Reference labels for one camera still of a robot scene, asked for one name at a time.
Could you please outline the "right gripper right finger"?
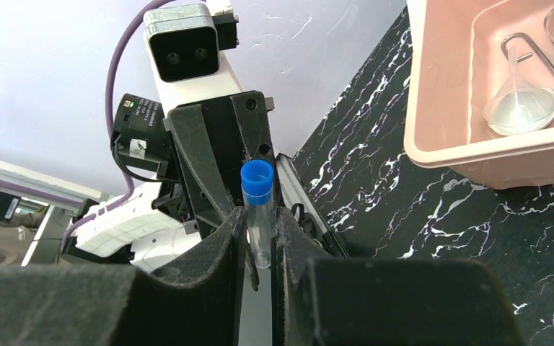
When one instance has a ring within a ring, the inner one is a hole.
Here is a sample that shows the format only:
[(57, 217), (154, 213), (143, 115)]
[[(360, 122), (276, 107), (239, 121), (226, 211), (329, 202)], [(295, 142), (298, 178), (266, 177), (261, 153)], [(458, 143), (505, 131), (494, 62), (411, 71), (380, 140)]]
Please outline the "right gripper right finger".
[(274, 345), (524, 344), (481, 262), (334, 257), (286, 208), (272, 256)]

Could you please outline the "blue cap tube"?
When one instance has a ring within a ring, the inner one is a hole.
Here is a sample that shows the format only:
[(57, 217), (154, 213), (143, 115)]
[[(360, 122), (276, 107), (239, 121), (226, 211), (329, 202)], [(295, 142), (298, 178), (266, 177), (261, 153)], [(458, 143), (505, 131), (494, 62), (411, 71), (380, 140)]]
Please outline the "blue cap tube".
[(247, 216), (247, 235), (256, 268), (271, 266), (273, 232), (273, 179), (271, 164), (261, 159), (245, 163), (240, 170)]

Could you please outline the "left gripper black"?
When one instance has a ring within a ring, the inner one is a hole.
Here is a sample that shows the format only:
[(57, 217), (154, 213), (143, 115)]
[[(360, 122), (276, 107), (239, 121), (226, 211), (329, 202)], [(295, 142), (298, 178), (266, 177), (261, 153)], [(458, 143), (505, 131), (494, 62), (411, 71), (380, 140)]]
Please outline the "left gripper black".
[(259, 91), (180, 105), (166, 113), (164, 126), (175, 147), (178, 173), (201, 238), (212, 234), (243, 204), (240, 170), (252, 159), (271, 164), (273, 205), (282, 194), (268, 113), (272, 97)]

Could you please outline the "pink plastic bin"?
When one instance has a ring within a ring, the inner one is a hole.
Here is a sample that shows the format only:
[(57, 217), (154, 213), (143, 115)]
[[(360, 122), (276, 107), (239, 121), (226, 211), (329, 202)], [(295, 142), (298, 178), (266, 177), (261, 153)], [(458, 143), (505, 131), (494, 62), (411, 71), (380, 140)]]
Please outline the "pink plastic bin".
[[(554, 63), (543, 27), (553, 1), (409, 1), (413, 62), (404, 148), (419, 167), (448, 167), (497, 190), (554, 184), (554, 120), (519, 136), (492, 131), (484, 107), (509, 75), (501, 42), (529, 35)], [(554, 91), (536, 57), (520, 73)]]

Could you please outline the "clear plastic funnel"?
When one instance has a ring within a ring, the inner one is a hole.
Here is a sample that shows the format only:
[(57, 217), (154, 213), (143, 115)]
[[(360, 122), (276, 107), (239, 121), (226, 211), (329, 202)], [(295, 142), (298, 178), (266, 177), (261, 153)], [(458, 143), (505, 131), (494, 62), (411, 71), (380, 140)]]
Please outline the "clear plastic funnel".
[(541, 130), (554, 119), (554, 91), (525, 79), (517, 58), (515, 46), (508, 46), (509, 75), (483, 109), (489, 128), (501, 136)]

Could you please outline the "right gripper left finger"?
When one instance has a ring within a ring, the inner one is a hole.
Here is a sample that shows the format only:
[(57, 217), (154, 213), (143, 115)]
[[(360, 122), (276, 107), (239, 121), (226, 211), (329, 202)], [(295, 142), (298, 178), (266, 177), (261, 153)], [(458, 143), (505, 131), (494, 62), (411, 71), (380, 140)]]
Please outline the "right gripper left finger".
[(0, 265), (0, 345), (236, 345), (245, 212), (151, 273)]

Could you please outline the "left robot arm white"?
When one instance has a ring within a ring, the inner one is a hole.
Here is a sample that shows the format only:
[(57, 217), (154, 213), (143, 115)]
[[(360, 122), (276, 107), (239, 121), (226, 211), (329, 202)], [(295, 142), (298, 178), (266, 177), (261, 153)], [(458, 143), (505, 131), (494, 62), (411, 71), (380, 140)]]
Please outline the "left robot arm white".
[(273, 107), (258, 91), (169, 112), (157, 101), (124, 94), (110, 151), (131, 186), (105, 202), (82, 203), (63, 237), (63, 258), (152, 271), (211, 235), (245, 203), (243, 166), (274, 163), (268, 128)]

